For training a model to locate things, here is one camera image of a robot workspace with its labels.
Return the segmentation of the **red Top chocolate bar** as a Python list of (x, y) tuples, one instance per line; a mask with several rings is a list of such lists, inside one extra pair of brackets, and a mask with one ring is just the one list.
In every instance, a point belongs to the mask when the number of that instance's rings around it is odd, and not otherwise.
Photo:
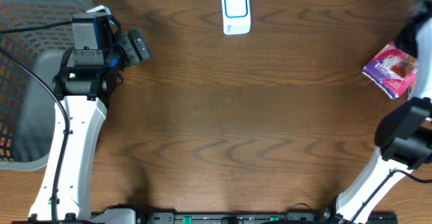
[(391, 67), (391, 70), (401, 78), (410, 75), (415, 69), (415, 64), (406, 61), (401, 61)]

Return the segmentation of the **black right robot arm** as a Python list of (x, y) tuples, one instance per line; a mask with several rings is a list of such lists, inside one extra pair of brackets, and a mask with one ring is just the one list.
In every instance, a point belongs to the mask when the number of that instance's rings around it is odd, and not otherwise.
[(416, 0), (396, 44), (418, 60), (412, 98), (384, 117), (371, 160), (323, 215), (327, 223), (366, 223), (375, 206), (403, 177), (431, 163), (431, 0)]

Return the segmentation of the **red blue noodle packet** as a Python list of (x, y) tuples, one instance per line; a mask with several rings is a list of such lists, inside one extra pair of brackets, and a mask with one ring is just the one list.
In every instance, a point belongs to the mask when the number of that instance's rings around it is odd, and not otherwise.
[(399, 50), (394, 42), (385, 45), (362, 69), (362, 73), (371, 79), (390, 99), (402, 96), (412, 90), (416, 80), (416, 69), (405, 78), (397, 76), (392, 66), (401, 62), (411, 62), (417, 67), (417, 59)]

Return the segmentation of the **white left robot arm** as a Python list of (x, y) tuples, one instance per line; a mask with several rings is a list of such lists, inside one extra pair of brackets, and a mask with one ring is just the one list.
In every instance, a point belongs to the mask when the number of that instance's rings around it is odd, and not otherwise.
[(55, 129), (29, 223), (91, 223), (90, 179), (97, 139), (121, 72), (150, 57), (139, 29), (123, 33), (106, 11), (73, 16), (74, 46), (53, 77)]

